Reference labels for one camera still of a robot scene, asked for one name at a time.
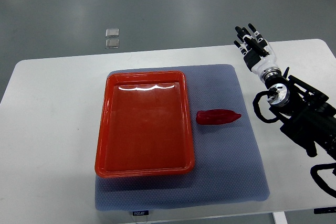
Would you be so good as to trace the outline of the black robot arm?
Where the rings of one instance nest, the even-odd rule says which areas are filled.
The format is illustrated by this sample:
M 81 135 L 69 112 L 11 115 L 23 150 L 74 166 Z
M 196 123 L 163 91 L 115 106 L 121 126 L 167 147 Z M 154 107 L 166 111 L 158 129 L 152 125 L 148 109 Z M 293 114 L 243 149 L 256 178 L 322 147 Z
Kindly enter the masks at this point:
M 315 157 L 319 145 L 335 158 L 335 108 L 328 96 L 278 67 L 263 71 L 261 79 L 267 89 L 253 100 L 256 116 L 268 124 L 281 121 L 280 131 L 308 156 Z

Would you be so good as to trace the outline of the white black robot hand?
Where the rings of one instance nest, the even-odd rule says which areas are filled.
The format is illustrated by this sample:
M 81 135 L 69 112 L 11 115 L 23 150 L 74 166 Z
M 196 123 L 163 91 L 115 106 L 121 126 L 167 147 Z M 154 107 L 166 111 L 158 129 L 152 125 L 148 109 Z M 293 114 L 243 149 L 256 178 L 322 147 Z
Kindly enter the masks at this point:
M 276 55 L 268 41 L 251 23 L 248 24 L 248 28 L 251 32 L 246 27 L 235 27 L 240 42 L 235 40 L 234 45 L 243 55 L 243 60 L 249 71 L 261 77 L 261 74 L 267 69 L 278 67 Z

